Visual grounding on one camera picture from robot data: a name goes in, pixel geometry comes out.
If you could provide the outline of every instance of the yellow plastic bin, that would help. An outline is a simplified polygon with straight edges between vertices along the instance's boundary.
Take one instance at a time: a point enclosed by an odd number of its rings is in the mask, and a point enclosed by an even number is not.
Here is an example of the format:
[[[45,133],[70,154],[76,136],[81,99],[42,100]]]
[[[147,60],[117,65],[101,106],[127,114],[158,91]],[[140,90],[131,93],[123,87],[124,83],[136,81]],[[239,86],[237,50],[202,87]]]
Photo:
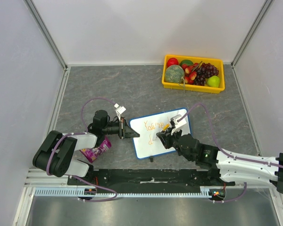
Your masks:
[[[164,70],[162,72],[162,80],[161,83],[164,85],[164,88],[167,89],[182,89],[183,90],[183,84],[177,84],[172,82],[166,82],[165,81],[165,72],[166,72],[166,63],[170,58],[176,58],[178,62],[180,63],[182,60],[191,60],[193,63],[200,63],[201,61],[203,63],[211,63],[219,70],[218,77],[220,78],[220,85],[218,88],[209,87],[207,84],[205,86],[195,86],[195,85],[185,85],[185,90],[190,91],[198,91],[198,92],[206,92],[206,93],[220,93],[225,89],[225,74],[223,70],[223,62],[219,59],[210,59],[210,58],[201,58],[201,57],[192,57],[192,56],[177,56],[177,55],[166,55],[165,56],[165,62],[164,62]]]

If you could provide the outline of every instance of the purple snack bag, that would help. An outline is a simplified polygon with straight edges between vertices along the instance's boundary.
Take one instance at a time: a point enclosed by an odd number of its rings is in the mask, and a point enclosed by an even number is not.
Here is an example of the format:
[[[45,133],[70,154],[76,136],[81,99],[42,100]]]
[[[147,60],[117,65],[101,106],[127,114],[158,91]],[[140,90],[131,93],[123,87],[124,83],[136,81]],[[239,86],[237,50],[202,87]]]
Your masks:
[[[111,148],[111,143],[108,138],[105,136],[104,141],[101,143],[100,146],[96,148],[84,148],[81,149],[80,152],[88,159],[90,163],[93,163],[103,152],[106,152]]]

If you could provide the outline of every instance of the bunch of grapes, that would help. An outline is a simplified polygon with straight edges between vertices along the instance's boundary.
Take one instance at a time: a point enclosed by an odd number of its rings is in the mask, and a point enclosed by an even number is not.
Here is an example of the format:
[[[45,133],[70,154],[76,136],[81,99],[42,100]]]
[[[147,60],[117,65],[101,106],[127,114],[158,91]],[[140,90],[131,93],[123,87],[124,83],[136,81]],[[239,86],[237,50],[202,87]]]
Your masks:
[[[219,70],[210,63],[203,63],[197,70],[197,76],[194,80],[194,85],[204,86],[206,79],[212,77],[213,75],[218,75]]]

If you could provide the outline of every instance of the yellow marker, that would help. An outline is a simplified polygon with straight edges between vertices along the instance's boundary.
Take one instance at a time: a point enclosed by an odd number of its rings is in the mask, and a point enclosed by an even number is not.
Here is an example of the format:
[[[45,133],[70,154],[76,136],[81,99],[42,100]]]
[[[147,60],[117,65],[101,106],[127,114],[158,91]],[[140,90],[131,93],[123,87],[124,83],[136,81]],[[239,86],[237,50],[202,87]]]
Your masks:
[[[169,127],[169,124],[167,124],[164,128],[163,131],[165,131]]]

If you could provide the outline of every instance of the gray tabletop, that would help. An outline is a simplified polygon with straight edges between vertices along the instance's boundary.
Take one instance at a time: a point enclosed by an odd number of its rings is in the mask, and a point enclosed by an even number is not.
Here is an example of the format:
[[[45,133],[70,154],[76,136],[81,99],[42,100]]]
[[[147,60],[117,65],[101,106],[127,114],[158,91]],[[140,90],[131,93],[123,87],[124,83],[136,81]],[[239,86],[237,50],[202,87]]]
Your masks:
[[[60,132],[84,131],[80,119],[82,105],[92,97],[106,97],[127,110],[124,117],[141,117],[176,108],[190,108],[197,102],[207,105],[213,127],[220,145],[227,150],[256,155],[257,151],[250,126],[242,105],[241,97],[230,65],[224,65],[225,91],[220,94],[165,89],[161,84],[161,65],[137,66],[84,66],[72,67],[58,116],[56,130]],[[106,110],[113,118],[114,107],[107,101],[94,100],[85,108],[84,119],[92,122],[94,112]],[[198,107],[190,114],[193,136],[201,143],[214,145],[208,119],[203,108]],[[190,169],[197,168],[177,153],[169,153],[139,160],[132,139],[120,140],[117,135],[109,136],[112,147],[94,163],[95,168],[107,169]],[[75,157],[86,161],[76,152]]]

